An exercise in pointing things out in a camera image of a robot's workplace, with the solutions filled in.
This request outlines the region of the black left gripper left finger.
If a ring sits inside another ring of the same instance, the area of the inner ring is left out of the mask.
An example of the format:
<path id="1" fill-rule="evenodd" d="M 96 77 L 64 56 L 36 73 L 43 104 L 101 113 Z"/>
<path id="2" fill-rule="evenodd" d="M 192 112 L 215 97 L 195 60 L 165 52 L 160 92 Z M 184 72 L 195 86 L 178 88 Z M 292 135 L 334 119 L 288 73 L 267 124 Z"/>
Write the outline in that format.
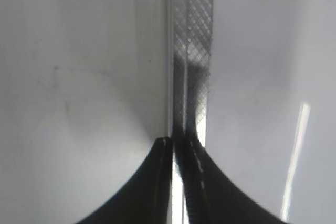
<path id="1" fill-rule="evenodd" d="M 124 186 L 80 223 L 167 223 L 173 144 L 157 138 Z"/>

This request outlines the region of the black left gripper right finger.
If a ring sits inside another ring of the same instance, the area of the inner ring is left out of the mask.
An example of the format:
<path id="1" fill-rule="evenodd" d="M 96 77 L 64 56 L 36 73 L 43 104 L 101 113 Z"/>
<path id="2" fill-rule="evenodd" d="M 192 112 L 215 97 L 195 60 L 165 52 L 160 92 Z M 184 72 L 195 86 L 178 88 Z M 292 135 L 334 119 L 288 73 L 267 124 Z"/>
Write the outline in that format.
<path id="1" fill-rule="evenodd" d="M 197 136 L 173 134 L 189 223 L 282 223 L 215 164 Z"/>

